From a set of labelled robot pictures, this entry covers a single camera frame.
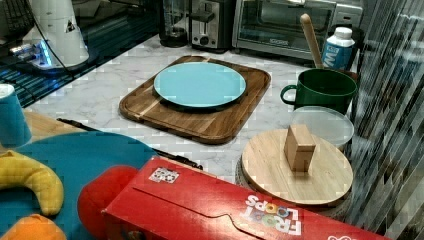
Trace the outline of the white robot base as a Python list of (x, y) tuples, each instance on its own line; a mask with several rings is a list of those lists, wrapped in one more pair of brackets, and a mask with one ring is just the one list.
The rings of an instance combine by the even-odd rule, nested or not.
[(21, 39), (9, 52), (40, 70), (89, 59), (71, 0), (1, 0), (1, 36)]

